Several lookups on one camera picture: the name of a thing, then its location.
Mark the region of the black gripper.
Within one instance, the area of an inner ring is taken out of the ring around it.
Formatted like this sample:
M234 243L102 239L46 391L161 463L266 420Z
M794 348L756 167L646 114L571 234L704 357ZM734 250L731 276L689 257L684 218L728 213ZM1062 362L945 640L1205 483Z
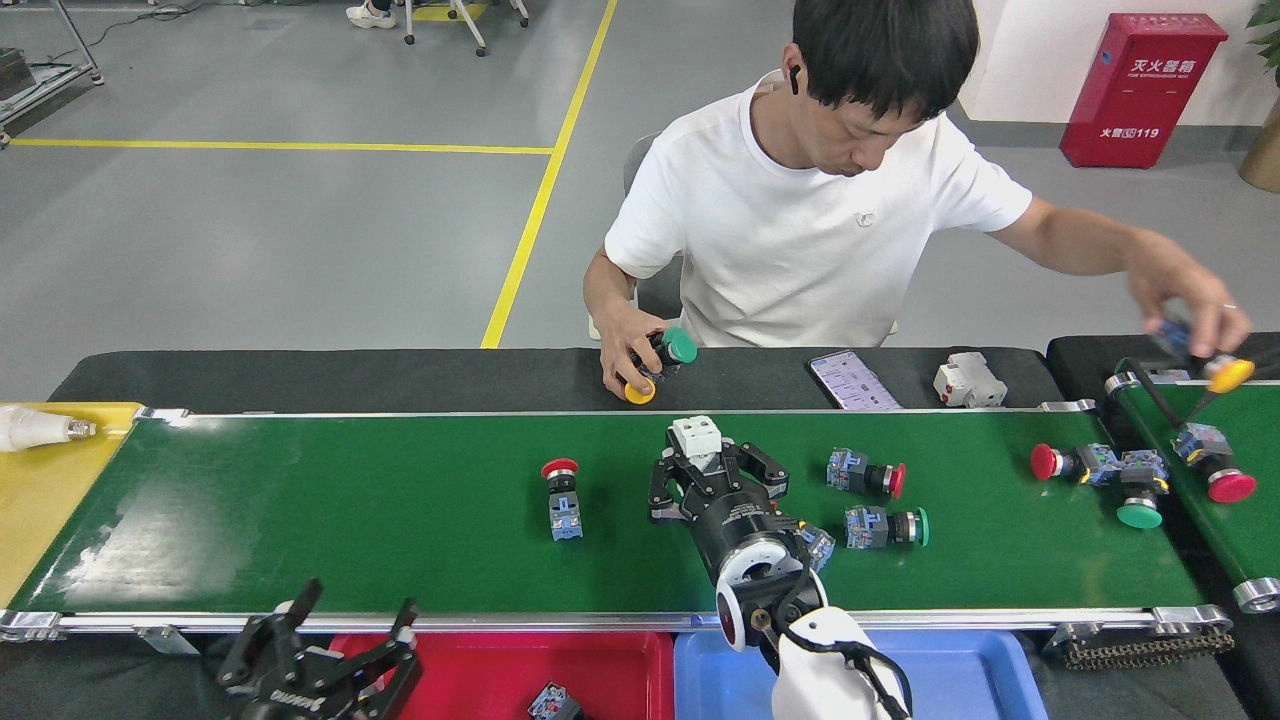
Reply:
M417 600L403 602L385 641L343 659L315 653L298 633L321 593L323 583L307 579L294 600L250 618L236 637L215 682L248 698L239 719L398 717L422 676L413 632Z
M723 439L710 464L710 495L701 469L668 447L654 462L649 521L685 521L710 580L732 582L796 569L796 541L771 501L788 493L790 471L754 443Z

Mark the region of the person's right hand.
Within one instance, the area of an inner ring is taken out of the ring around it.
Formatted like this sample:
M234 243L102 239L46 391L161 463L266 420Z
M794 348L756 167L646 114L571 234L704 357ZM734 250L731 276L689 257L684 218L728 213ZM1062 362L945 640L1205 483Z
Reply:
M607 299L590 314L600 336L604 387L620 400L625 400L627 386L643 393L652 389L652 380L640 373L632 356L650 373L660 372L663 366L650 337L662 334L669 324L634 307L626 299Z

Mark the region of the person's left hand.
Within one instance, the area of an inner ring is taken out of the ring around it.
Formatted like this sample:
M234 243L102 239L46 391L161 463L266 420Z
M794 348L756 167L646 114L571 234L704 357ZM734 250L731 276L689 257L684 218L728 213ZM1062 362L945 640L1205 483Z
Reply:
M1165 322L1165 304L1183 302L1190 313L1190 354L1208 359L1233 354L1253 329L1224 282L1167 236L1139 229L1124 252L1132 297L1144 332L1153 334Z

